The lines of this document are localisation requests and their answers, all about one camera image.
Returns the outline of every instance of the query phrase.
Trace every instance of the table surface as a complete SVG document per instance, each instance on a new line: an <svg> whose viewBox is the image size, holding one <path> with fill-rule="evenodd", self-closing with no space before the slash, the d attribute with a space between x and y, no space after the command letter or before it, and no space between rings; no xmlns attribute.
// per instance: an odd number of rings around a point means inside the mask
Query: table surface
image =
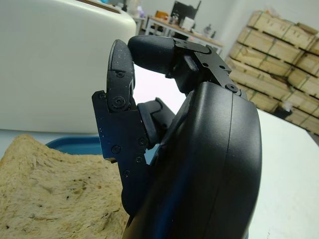
<svg viewBox="0 0 319 239"><path fill-rule="evenodd" d="M136 66L137 103L160 97L174 113L185 99L173 79ZM258 110L262 133L263 168L250 239L301 239L319 235L319 147L308 133ZM0 157L22 131L0 130ZM27 132L48 143L77 134Z"/></svg>
<svg viewBox="0 0 319 239"><path fill-rule="evenodd" d="M214 45L217 45L217 46L220 46L220 47L223 47L223 45L221 43L219 43L218 41L214 41L210 38L207 38L207 37L204 37L204 36L200 36L200 35L197 35L197 34L194 34L190 31L186 31L184 30L183 28L180 28L179 26L177 25L173 25L173 24L169 24L167 21L165 21L164 19L161 19L161 18L158 18L158 17L154 17L154 16L149 16L150 19L154 20L154 21L157 21L157 22L160 22L162 24L164 24L165 26L168 26L168 27L171 27L171 28L174 28L176 30L179 30L179 31L182 31L188 35L191 35L191 36L194 36L194 37L197 37L201 40L204 40L204 41L207 41L207 42L210 42Z"/></svg>
<svg viewBox="0 0 319 239"><path fill-rule="evenodd" d="M146 17L131 16L134 20L145 20Z"/></svg>

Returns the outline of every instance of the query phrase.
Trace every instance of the wooden crate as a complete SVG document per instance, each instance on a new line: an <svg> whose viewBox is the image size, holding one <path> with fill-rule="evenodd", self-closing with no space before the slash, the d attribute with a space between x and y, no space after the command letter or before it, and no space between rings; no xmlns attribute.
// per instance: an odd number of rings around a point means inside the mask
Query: wooden crate
<svg viewBox="0 0 319 239"><path fill-rule="evenodd" d="M301 29L305 30L306 32L312 34L312 35L317 35L318 34L318 30L317 29L314 29L314 28L312 28L312 27L310 27L308 25L305 25L305 24L300 23L300 22L298 22L296 25L298 27L300 27Z"/></svg>
<svg viewBox="0 0 319 239"><path fill-rule="evenodd" d="M279 100L284 99L291 93L285 83L273 79L265 72L259 71L231 58L227 58L225 62L232 69L229 77L235 82Z"/></svg>
<svg viewBox="0 0 319 239"><path fill-rule="evenodd" d="M312 113L312 115L319 118L319 107Z"/></svg>
<svg viewBox="0 0 319 239"><path fill-rule="evenodd" d="M288 76L290 84L319 98L319 79L299 69L293 69Z"/></svg>
<svg viewBox="0 0 319 239"><path fill-rule="evenodd" d="M313 133L319 134L319 119L313 116L309 116L301 125Z"/></svg>
<svg viewBox="0 0 319 239"><path fill-rule="evenodd" d="M283 36L283 40L290 42L296 47L308 50L316 36L310 34L296 25L291 25Z"/></svg>
<svg viewBox="0 0 319 239"><path fill-rule="evenodd" d="M248 21L248 26L252 26L266 33L282 38L291 23L273 17L263 11L255 11Z"/></svg>
<svg viewBox="0 0 319 239"><path fill-rule="evenodd" d="M294 92L287 96L283 101L290 102L294 107L309 114L315 112L319 106L318 99L308 96L299 90L294 90Z"/></svg>
<svg viewBox="0 0 319 239"><path fill-rule="evenodd" d="M248 26L283 39L296 47L308 50L315 36L307 33L293 23L273 17L265 12L254 12L248 21Z"/></svg>
<svg viewBox="0 0 319 239"><path fill-rule="evenodd" d="M237 87L239 88L239 89L241 89L241 90L244 90L245 91L245 93L246 93L246 95L247 95L247 100L249 100L250 101L250 99L253 97L253 95L255 94L255 91L253 90L253 89L250 89L250 88L248 88L248 87L246 87L246 86L243 86L243 85L241 85L241 84L236 84L237 85Z"/></svg>
<svg viewBox="0 0 319 239"><path fill-rule="evenodd" d="M316 38L316 40L313 42L313 44L310 47L310 52L313 52L314 54L319 55L319 38Z"/></svg>
<svg viewBox="0 0 319 239"><path fill-rule="evenodd" d="M250 47L235 43L229 54L233 59L275 75L287 76L291 66Z"/></svg>
<svg viewBox="0 0 319 239"><path fill-rule="evenodd" d="M298 61L297 66L319 77L319 56L305 53Z"/></svg>
<svg viewBox="0 0 319 239"><path fill-rule="evenodd" d="M276 99L259 92L255 92L250 101L253 102L257 108L269 113L272 113L279 103Z"/></svg>
<svg viewBox="0 0 319 239"><path fill-rule="evenodd" d="M284 41L248 27L242 30L237 41L292 64L295 64L304 52Z"/></svg>
<svg viewBox="0 0 319 239"><path fill-rule="evenodd" d="M296 125L300 125L310 116L307 113L301 110L298 110L296 108L292 108L292 112L293 113L290 116L286 117L285 120L291 123L294 123Z"/></svg>

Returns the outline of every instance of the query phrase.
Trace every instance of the blue tray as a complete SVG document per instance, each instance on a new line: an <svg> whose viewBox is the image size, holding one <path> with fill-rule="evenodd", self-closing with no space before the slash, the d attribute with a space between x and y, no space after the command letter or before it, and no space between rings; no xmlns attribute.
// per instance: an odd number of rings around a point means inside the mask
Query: blue tray
<svg viewBox="0 0 319 239"><path fill-rule="evenodd" d="M102 154L98 136L62 137L47 143L46 146L68 154ZM156 145L151 150L146 150L145 159L148 164L151 162L157 147Z"/></svg>

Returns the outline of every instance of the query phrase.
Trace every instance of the bread slice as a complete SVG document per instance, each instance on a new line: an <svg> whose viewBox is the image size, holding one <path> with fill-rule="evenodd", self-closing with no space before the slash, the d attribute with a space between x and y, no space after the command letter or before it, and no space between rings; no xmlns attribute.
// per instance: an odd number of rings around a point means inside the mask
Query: bread slice
<svg viewBox="0 0 319 239"><path fill-rule="evenodd" d="M0 161L0 238L121 239L121 191L117 164L18 136Z"/></svg>

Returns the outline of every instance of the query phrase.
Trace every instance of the robotic hand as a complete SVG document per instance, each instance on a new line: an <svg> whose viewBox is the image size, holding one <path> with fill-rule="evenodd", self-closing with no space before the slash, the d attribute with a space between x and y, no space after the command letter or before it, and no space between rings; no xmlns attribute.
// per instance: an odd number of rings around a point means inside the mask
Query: robotic hand
<svg viewBox="0 0 319 239"><path fill-rule="evenodd" d="M135 104L135 64L174 78L174 115ZM92 96L104 158L117 162L130 219L124 239L241 239L261 177L257 110L209 46L158 36L113 44L107 89ZM150 165L144 153L159 143Z"/></svg>

